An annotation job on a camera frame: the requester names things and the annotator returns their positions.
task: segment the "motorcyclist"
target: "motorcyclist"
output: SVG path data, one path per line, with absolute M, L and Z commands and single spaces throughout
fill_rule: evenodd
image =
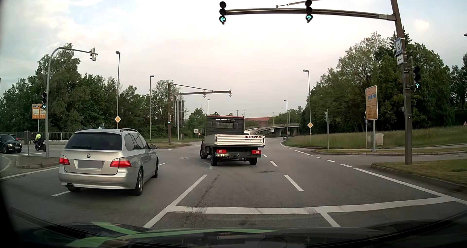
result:
M 41 146 L 41 144 L 39 142 L 41 140 L 41 138 L 42 138 L 42 135 L 40 133 L 37 133 L 36 139 L 34 140 L 34 144 L 36 144 L 39 148 Z

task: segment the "car wheel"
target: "car wheel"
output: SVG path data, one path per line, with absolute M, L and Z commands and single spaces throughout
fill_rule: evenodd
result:
M 203 155 L 203 149 L 200 149 L 199 150 L 199 156 L 202 160 L 206 160 L 207 159 L 207 155 Z
M 155 173 L 152 176 L 153 178 L 157 178 L 157 172 L 159 171 L 159 158 L 157 158 L 157 161 L 155 162 Z
M 258 163 L 258 158 L 250 159 L 250 165 L 256 165 Z
M 140 196 L 143 193 L 143 170 L 138 171 L 138 178 L 136 179 L 135 188 L 132 190 L 132 194 Z
M 211 166 L 217 166 L 217 157 L 211 155 Z
M 80 192 L 81 187 L 67 187 L 68 191 L 70 192 Z

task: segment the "car tail light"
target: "car tail light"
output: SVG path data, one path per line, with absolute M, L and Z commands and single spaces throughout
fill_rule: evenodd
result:
M 129 167 L 131 167 L 131 163 L 127 158 L 114 159 L 110 163 L 110 167 L 113 167 L 113 168 L 129 168 Z
M 58 164 L 61 164 L 61 165 L 69 165 L 70 162 L 68 160 L 67 157 L 63 156 L 63 155 L 60 155 L 60 159 L 58 160 Z

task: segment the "traffic light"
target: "traffic light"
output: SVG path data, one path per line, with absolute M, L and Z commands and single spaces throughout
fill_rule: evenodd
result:
M 41 108 L 45 110 L 47 108 L 47 93 L 42 93 L 42 105 Z
M 90 60 L 96 61 L 96 55 L 94 54 L 94 53 L 96 53 L 96 49 L 92 48 L 89 52 L 92 53 L 92 54 L 89 54 L 90 55 Z
M 417 90 L 418 88 L 422 86 L 422 83 L 420 82 L 420 79 L 422 78 L 422 76 L 420 76 L 418 72 L 420 72 L 420 68 L 414 67 L 413 68 L 413 86 L 415 90 Z
M 312 5 L 312 1 L 311 0 L 306 0 L 305 1 L 305 6 L 306 6 L 306 22 L 307 23 L 310 23 L 310 21 L 313 19 L 313 15 L 312 15 L 312 12 L 313 12 L 313 8 L 311 8 L 310 6 Z
M 226 4 L 224 1 L 222 1 L 222 2 L 219 3 L 219 6 L 220 6 L 220 10 L 219 10 L 219 13 L 220 13 L 219 21 L 220 21 L 222 24 L 224 24 L 225 21 L 227 20 L 227 19 L 225 18 L 225 7 L 227 6 L 227 4 Z

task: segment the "blurred license plate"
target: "blurred license plate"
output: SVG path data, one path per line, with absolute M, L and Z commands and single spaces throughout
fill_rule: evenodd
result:
M 102 168 L 102 161 L 79 160 L 79 168 Z

